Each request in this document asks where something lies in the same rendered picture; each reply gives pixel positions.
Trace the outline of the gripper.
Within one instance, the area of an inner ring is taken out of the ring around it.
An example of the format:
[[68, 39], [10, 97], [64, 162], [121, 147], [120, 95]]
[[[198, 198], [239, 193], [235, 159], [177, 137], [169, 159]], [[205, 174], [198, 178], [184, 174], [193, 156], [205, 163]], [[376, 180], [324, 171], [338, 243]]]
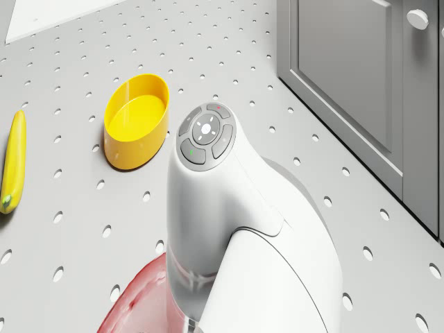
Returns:
[[197, 314], [188, 317], [186, 314], [181, 314], [180, 333], [204, 333], [200, 327], [201, 316], [202, 314]]

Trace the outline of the red plate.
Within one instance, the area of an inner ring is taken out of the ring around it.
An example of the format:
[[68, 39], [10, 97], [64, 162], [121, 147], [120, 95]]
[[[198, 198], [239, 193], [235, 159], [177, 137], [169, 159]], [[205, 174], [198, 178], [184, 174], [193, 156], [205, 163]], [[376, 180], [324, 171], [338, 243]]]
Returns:
[[149, 262], [108, 312], [97, 333], [186, 333], [167, 280], [166, 255]]

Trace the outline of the yellow bowl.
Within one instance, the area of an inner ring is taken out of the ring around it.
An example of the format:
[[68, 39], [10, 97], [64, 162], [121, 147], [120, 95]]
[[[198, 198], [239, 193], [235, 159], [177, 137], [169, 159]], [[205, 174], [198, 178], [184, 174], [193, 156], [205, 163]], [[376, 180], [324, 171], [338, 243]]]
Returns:
[[104, 151], [123, 170], [148, 162], [163, 144], [169, 127], [169, 88], [155, 74], [134, 76], [114, 92], [105, 109]]

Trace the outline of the banana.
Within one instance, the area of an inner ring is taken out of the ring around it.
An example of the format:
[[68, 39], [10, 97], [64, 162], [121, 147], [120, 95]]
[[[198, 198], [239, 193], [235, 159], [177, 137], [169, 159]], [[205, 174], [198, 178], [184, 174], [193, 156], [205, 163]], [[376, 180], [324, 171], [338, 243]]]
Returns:
[[26, 119], [23, 110], [15, 113], [6, 149], [0, 193], [0, 212], [11, 213], [18, 206], [24, 188], [26, 163]]

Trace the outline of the white cabinet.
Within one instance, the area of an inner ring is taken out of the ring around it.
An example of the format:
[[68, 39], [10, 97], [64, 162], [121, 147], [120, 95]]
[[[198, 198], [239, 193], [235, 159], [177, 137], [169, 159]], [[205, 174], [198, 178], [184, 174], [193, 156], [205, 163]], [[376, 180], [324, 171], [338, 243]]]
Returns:
[[444, 0], [277, 0], [277, 74], [444, 243]]

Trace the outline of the white board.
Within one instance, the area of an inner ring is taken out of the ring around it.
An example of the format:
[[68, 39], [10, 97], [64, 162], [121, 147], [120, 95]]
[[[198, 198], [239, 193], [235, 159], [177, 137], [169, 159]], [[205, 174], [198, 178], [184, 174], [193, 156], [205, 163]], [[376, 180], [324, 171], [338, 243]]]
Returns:
[[125, 0], [0, 0], [0, 24], [10, 43]]

